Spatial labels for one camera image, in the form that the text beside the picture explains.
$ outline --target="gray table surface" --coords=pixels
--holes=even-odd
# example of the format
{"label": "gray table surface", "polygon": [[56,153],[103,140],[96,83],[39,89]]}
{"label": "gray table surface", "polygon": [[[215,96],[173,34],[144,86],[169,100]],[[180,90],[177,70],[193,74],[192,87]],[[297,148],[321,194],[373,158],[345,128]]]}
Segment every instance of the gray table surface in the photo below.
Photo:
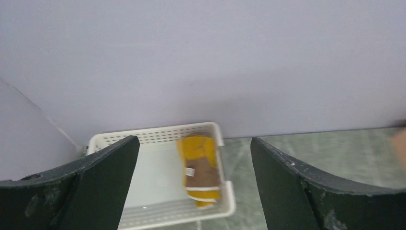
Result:
{"label": "gray table surface", "polygon": [[[362,129],[261,137],[285,153],[328,173],[366,184],[406,188],[406,171],[389,138],[399,128]],[[250,152],[251,138],[226,139],[222,159],[233,182],[236,213],[204,220],[202,230],[266,230]],[[196,230],[196,223],[155,230]]]}

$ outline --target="white plastic bin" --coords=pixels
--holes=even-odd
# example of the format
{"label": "white plastic bin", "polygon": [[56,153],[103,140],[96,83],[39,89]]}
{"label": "white plastic bin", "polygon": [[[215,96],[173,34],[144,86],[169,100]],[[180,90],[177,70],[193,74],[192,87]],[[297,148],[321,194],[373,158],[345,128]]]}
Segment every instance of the white plastic bin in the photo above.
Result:
{"label": "white plastic bin", "polygon": [[[221,200],[216,206],[204,210],[198,209],[195,201],[183,189],[183,165],[175,142],[198,132],[209,133],[216,141],[221,180]],[[218,124],[205,122],[97,134],[90,140],[87,154],[97,152],[128,135],[139,138],[140,150],[118,229],[163,227],[227,217],[235,212],[233,184],[225,180],[221,163],[219,146],[224,143]]]}

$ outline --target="white label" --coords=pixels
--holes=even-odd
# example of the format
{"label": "white label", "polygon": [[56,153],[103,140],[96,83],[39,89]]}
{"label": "white label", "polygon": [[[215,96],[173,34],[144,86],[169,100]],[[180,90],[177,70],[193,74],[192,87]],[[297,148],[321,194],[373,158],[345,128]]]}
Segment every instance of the white label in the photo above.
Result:
{"label": "white label", "polygon": [[195,171],[195,169],[186,168],[186,175],[187,176],[194,176],[194,171]]}

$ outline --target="white wall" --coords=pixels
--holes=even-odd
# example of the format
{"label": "white wall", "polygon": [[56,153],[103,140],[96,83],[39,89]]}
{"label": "white wall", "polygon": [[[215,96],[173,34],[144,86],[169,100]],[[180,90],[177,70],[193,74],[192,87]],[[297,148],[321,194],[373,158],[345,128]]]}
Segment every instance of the white wall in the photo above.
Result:
{"label": "white wall", "polygon": [[2,1],[0,74],[81,144],[216,121],[226,137],[406,115],[406,1]]}
{"label": "white wall", "polygon": [[0,78],[0,181],[19,180],[78,157],[75,145]]}

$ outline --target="brown box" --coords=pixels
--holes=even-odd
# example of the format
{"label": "brown box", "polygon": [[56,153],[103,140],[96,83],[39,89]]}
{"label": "brown box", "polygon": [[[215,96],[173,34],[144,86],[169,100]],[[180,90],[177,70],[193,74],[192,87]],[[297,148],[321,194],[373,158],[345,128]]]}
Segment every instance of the brown box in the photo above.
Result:
{"label": "brown box", "polygon": [[392,145],[397,157],[406,168],[406,129],[392,137]]}

